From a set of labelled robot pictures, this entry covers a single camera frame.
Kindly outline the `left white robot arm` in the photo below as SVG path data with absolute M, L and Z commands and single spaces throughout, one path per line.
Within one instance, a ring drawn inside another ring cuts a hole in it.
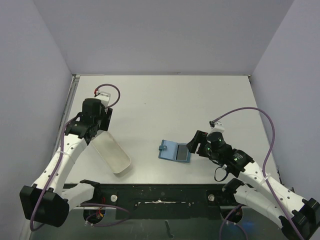
M 65 182 L 78 157 L 90 142 L 109 128 L 112 108 L 110 96 L 86 98 L 82 110 L 69 120 L 62 129 L 60 147 L 53 155 L 43 173 L 31 186 L 23 186 L 19 197 L 30 230 L 40 226 L 60 227 L 69 211 L 84 202 L 95 206 L 100 203 L 102 193 L 99 183 L 82 180 L 75 187 L 63 192 Z

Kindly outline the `white oblong plastic tray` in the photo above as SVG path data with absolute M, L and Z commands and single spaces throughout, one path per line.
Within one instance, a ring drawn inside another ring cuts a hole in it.
M 131 158 L 108 131 L 102 131 L 91 143 L 113 174 L 120 174 L 131 165 Z

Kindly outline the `dark grey credit card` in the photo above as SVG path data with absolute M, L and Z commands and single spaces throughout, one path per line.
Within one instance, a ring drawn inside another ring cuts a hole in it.
M 185 144 L 179 144 L 177 146 L 176 160 L 177 161 L 187 161 L 188 158 L 188 148 Z

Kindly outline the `blue leather card holder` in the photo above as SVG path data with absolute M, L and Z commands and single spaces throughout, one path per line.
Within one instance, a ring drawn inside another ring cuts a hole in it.
M 161 145 L 158 147 L 159 154 L 158 158 L 163 160 L 168 160 L 177 163 L 190 163 L 191 153 L 188 150 L 187 161 L 176 160 L 178 145 L 186 145 L 186 143 L 178 143 L 169 140 L 162 140 Z

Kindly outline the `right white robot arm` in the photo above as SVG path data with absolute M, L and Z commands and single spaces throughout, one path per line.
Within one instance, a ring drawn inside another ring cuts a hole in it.
M 320 204 L 286 188 L 244 151 L 227 144 L 221 132 L 198 130 L 186 147 L 192 154 L 208 158 L 233 175 L 222 188 L 223 200 L 236 202 L 260 213 L 281 228 L 289 240 L 309 240 L 320 227 Z

